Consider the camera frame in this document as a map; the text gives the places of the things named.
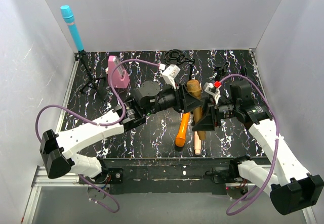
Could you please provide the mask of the black tripod shock-mount stand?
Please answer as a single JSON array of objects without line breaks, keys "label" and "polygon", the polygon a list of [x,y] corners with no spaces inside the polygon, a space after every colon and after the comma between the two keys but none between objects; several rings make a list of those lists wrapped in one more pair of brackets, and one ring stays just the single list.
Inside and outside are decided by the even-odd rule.
[{"label": "black tripod shock-mount stand", "polygon": [[188,80],[192,80],[193,69],[195,66],[195,59],[187,58],[183,51],[179,49],[172,49],[166,51],[163,56],[163,61],[167,65],[176,65],[176,66],[180,66],[183,63],[187,63],[190,67],[190,71],[188,73]]}]

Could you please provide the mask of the black front mounting rail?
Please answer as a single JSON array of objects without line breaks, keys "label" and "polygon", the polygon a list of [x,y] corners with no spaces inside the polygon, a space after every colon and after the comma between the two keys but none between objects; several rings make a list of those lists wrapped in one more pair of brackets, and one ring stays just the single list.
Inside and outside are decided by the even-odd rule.
[{"label": "black front mounting rail", "polygon": [[105,158],[103,173],[91,180],[110,194],[212,193],[225,195],[228,187],[239,191],[242,179],[229,172],[229,158]]}]

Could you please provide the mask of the orange microphone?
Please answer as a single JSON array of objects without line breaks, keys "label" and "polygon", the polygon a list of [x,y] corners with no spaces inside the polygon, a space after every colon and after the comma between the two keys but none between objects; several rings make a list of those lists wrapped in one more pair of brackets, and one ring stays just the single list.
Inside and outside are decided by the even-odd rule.
[{"label": "orange microphone", "polygon": [[187,130],[188,130],[188,123],[190,120],[190,113],[184,113],[182,115],[182,120],[181,120],[181,124],[178,130],[178,134],[175,138],[175,146],[176,147],[184,147],[185,143],[186,143],[186,134],[187,134]]}]

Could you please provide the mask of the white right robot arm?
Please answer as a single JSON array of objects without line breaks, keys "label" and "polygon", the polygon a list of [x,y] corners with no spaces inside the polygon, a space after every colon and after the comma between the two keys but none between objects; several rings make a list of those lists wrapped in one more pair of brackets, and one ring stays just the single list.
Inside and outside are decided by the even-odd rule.
[{"label": "white right robot arm", "polygon": [[236,215],[249,207],[262,192],[265,192],[272,205],[282,215],[314,206],[323,190],[323,179],[320,175],[312,175],[296,158],[288,147],[284,137],[280,135],[276,117],[270,110],[269,104],[256,105],[251,97],[252,89],[259,88],[248,78],[230,84],[232,100],[229,104],[220,104],[221,82],[206,83],[203,87],[199,81],[190,80],[187,83],[189,93],[197,99],[205,91],[211,96],[205,110],[194,110],[193,131],[198,132],[202,139],[208,131],[208,123],[212,127],[220,125],[220,120],[235,117],[243,123],[249,133],[257,140],[271,161],[269,170],[265,170],[249,156],[242,156],[230,161],[229,171],[233,178],[242,178],[254,184],[259,191],[249,197],[246,193],[238,201],[246,204],[232,211],[229,206],[226,214]]}]

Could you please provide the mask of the black round-base stand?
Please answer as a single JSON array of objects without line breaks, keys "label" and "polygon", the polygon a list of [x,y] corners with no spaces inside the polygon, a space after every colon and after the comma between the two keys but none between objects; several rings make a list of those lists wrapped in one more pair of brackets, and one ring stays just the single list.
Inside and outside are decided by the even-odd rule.
[{"label": "black round-base stand", "polygon": [[247,67],[246,66],[241,67],[240,74],[243,75],[243,76],[247,76],[248,72],[247,72]]},{"label": "black round-base stand", "polygon": [[220,81],[227,74],[228,66],[229,63],[225,62],[222,66],[216,66],[214,68],[214,72],[216,73],[214,77],[214,82]]}]

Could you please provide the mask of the blue microphone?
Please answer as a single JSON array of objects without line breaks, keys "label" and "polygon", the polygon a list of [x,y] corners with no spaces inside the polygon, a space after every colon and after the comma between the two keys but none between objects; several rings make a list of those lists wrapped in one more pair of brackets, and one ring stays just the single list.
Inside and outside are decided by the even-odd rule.
[{"label": "blue microphone", "polygon": [[61,15],[65,23],[67,24],[67,27],[69,29],[69,32],[71,34],[71,37],[74,41],[75,47],[78,51],[84,50],[84,45],[82,42],[82,39],[80,37],[79,31],[77,29],[74,14],[70,8],[69,5],[62,5],[60,7]]}]

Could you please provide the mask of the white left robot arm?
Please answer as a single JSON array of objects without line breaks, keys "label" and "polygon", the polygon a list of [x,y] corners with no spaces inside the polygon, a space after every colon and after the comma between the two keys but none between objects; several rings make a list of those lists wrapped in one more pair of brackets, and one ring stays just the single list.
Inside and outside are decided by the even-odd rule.
[{"label": "white left robot arm", "polygon": [[79,152],[108,137],[123,134],[146,122],[147,116],[173,108],[179,113],[192,112],[203,105],[199,95],[199,81],[190,80],[176,87],[164,89],[155,81],[146,81],[122,104],[95,119],[67,131],[47,130],[40,142],[40,153],[48,178],[55,179],[67,173],[82,174],[92,179],[107,174],[107,167],[97,157]]}]

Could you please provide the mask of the pink metronome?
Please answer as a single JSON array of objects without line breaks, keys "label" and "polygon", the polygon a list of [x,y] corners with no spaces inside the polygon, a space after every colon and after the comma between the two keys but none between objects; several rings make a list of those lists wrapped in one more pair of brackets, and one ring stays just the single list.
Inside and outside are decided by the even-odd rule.
[{"label": "pink metronome", "polygon": [[120,60],[117,56],[109,56],[108,67],[105,69],[110,87],[126,89],[129,85],[129,75],[123,65],[118,66]]}]

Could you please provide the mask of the black round-base stand right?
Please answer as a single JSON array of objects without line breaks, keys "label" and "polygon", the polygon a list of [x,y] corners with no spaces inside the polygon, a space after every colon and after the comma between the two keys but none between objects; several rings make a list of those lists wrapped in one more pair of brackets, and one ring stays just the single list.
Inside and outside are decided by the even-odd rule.
[{"label": "black round-base stand right", "polygon": [[248,72],[247,72],[247,67],[246,66],[241,67],[240,74],[243,75],[243,76],[247,76]]}]

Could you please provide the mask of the cream pink microphone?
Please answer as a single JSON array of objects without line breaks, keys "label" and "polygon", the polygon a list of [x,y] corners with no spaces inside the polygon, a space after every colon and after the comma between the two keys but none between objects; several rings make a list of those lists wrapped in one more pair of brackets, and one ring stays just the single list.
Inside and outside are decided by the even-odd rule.
[{"label": "cream pink microphone", "polygon": [[201,154],[201,140],[199,137],[194,139],[194,153],[195,155]]}]

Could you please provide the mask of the black round-base stand left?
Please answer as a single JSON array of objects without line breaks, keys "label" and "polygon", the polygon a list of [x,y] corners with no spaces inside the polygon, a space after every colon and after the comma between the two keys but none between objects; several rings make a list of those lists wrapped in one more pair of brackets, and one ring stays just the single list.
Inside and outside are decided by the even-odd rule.
[{"label": "black round-base stand left", "polygon": [[220,81],[227,74],[228,66],[229,63],[225,62],[222,66],[216,66],[214,68],[214,72],[216,73],[214,77],[214,82]]}]

